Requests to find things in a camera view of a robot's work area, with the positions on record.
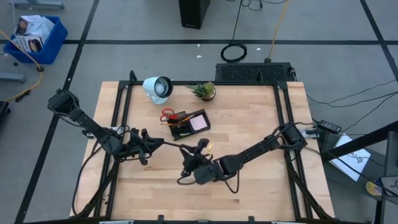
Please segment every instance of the scissors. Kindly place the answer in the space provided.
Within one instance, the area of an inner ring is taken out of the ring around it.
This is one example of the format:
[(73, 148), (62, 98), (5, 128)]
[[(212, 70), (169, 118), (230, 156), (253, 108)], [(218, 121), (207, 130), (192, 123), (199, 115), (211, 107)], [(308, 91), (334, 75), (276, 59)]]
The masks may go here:
[(171, 108), (166, 108), (162, 110), (162, 116), (160, 116), (161, 122), (167, 122), (169, 119), (178, 120), (178, 115), (174, 113), (174, 110)]

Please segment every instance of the power adapter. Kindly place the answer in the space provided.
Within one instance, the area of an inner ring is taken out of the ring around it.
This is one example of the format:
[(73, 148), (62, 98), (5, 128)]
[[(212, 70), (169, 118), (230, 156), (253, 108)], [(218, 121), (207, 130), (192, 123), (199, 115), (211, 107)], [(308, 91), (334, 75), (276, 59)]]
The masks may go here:
[(340, 132), (340, 130), (341, 130), (340, 126), (337, 126), (335, 124), (332, 124), (332, 123), (324, 121), (324, 120), (319, 121), (317, 123), (317, 127), (319, 129), (322, 129), (322, 130), (325, 130), (325, 131), (329, 131), (329, 132), (331, 132), (333, 134), (338, 134)]

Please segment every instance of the gray floor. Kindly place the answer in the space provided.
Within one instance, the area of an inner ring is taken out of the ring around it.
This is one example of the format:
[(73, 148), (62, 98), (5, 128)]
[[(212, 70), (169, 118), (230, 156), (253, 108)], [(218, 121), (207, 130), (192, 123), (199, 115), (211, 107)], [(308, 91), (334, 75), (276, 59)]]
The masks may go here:
[[(12, 8), (0, 0), (0, 29), (12, 30)], [(69, 40), (81, 37), (93, 0), (66, 0), (65, 10), (18, 8), (16, 15), (60, 16)], [(398, 40), (394, 0), (367, 0), (386, 40)], [(238, 3), (213, 0), (200, 30), (181, 27), (177, 0), (100, 0), (88, 40), (167, 40), (231, 38)], [(262, 11), (243, 8), (236, 39), (272, 38), (283, 4), (265, 4)], [(291, 0), (279, 31), (281, 40), (377, 40), (357, 0)], [(85, 45), (70, 90), (89, 114), (95, 111), (101, 82), (124, 80), (130, 70), (138, 79), (165, 75), (175, 80), (214, 80), (215, 65), (222, 63), (223, 44)], [(0, 222), (12, 223), (24, 196), (36, 159), (42, 148), (52, 114), (46, 102), (65, 82), (77, 45), (65, 44), (55, 63), (45, 66), (42, 84), (20, 103), (12, 102), (12, 113), (0, 129)], [(398, 59), (398, 46), (388, 46)], [(248, 45), (242, 62), (262, 62), (270, 45)], [(227, 52), (228, 57), (239, 54)], [(395, 79), (379, 45), (276, 45), (274, 62), (291, 62), (307, 93), (330, 101)], [(19, 64), (11, 56), (0, 56), (0, 71), (24, 73), (25, 84), (0, 82), (0, 99), (26, 89), (38, 78), (32, 65)], [(374, 89), (342, 105), (390, 93), (397, 83)], [(349, 108), (310, 107), (315, 119), (325, 119), (346, 128), (373, 109), (381, 100)], [(396, 121), (398, 98), (393, 97), (347, 133), (368, 133)], [(73, 188), (83, 159), (86, 139), (80, 130), (60, 122), (40, 176), (25, 221), (67, 218)], [(385, 152), (385, 145), (372, 149)], [(376, 202), (329, 182), (336, 217), (357, 222), (374, 218)], [(396, 205), (387, 208), (386, 223), (395, 223)]]

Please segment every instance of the sticky note pad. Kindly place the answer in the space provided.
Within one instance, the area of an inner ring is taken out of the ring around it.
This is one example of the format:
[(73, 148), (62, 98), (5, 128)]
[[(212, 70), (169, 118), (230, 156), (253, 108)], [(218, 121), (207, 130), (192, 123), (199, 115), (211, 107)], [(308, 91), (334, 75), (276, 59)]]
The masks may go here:
[(207, 127), (206, 121), (203, 117), (203, 115), (199, 115), (197, 117), (189, 119), (189, 122), (191, 122), (192, 128), (194, 131), (201, 130), (202, 128)]

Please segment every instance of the blue bin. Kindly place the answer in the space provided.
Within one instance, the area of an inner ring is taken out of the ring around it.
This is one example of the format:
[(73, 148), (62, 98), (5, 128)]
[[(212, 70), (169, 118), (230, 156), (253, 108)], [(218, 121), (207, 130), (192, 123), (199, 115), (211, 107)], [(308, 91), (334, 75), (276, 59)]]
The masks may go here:
[[(37, 61), (37, 63), (50, 65), (54, 63), (55, 58), (57, 57), (57, 54), (60, 51), (63, 42), (67, 38), (68, 31), (62, 25), (59, 17), (46, 16), (46, 18), (54, 23), (54, 27), (51, 30), (49, 37), (45, 41), (43, 49), (38, 53), (28, 52), (28, 54), (32, 56), (32, 58), (34, 58)], [(11, 54), (16, 59), (18, 59), (18, 61), (22, 63), (33, 63), (33, 61), (28, 56), (26, 56), (23, 52), (21, 52), (11, 42), (6, 43), (3, 51), (5, 53)]]

